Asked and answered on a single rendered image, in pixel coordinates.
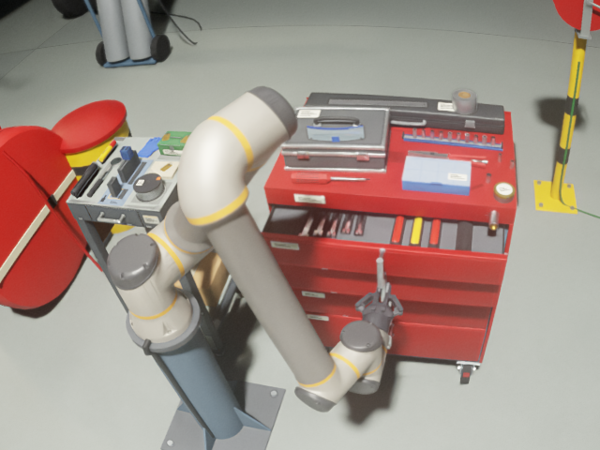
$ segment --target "screwdriver handle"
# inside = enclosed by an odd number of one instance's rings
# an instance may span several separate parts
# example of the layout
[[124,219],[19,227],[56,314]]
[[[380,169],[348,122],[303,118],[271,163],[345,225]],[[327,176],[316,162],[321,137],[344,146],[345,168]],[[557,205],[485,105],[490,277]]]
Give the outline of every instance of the screwdriver handle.
[[294,172],[292,173],[292,183],[310,183],[313,185],[326,185],[331,181],[327,173]]

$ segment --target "red tool cabinet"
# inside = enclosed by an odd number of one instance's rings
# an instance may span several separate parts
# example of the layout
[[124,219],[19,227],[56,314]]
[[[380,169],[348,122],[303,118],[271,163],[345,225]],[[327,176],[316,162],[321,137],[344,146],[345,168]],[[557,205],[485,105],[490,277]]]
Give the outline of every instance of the red tool cabinet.
[[[269,222],[263,233],[264,239],[325,346],[335,346],[341,329],[347,323],[361,319],[354,304],[365,294],[376,292],[375,260],[383,248],[384,270],[392,294],[404,306],[404,314],[394,321],[393,344],[389,352],[481,362],[500,296],[517,211],[517,195],[511,202],[501,202],[494,196],[497,183],[517,185],[510,113],[505,113],[503,135],[488,134],[502,143],[502,151],[406,142],[404,133],[411,134],[413,130],[403,127],[391,130],[386,172],[331,173],[365,176],[369,178],[366,182],[294,184],[291,172],[284,169],[283,157],[279,156],[265,185],[272,216],[279,207],[304,207],[313,211],[438,218],[488,225],[491,212],[496,211],[504,232],[502,252],[299,236],[297,233],[268,232]],[[488,163],[485,167],[473,165],[469,196],[406,191],[402,189],[401,180],[404,158],[409,150],[477,156]],[[324,204],[296,201],[307,196],[322,196]]]

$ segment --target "gray floor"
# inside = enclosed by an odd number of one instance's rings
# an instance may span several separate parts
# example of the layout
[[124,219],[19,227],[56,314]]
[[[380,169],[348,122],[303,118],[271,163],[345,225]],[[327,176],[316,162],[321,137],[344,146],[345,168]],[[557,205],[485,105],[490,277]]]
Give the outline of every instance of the gray floor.
[[[201,21],[203,32],[179,21],[199,44],[169,25],[167,62],[119,69],[97,65],[89,15],[68,21],[50,0],[30,0],[0,20],[0,126],[51,127],[84,103],[116,98],[134,135],[156,136],[194,128],[256,85],[295,106],[312,91],[449,98],[466,86],[513,114],[519,209],[472,383],[460,386],[453,366],[393,362],[380,394],[321,414],[294,397],[293,375],[257,326],[237,362],[247,381],[288,390],[268,448],[600,448],[600,221],[533,207],[533,180],[552,173],[552,105],[560,120],[571,53],[572,30],[552,2],[177,0],[172,11]],[[598,46],[600,36],[588,50],[566,175],[579,207],[596,213]],[[259,225],[272,163],[250,186]],[[90,262],[44,318],[0,307],[0,448],[158,449],[177,403]]]

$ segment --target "blue box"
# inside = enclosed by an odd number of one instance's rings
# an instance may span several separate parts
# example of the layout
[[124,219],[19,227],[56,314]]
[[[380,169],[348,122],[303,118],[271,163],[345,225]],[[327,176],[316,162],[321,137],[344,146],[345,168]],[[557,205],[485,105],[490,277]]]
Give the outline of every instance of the blue box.
[[471,162],[439,157],[406,157],[402,188],[417,192],[469,195]]

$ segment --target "stop sign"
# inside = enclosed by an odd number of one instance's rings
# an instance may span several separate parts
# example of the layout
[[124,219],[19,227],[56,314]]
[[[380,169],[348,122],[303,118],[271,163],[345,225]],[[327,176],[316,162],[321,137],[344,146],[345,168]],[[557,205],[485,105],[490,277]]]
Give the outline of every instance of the stop sign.
[[[583,4],[585,0],[554,0],[554,7],[558,11],[561,18],[569,24],[569,26],[581,28],[581,16],[583,15]],[[592,27],[590,31],[600,29],[600,10],[594,8],[592,13]]]

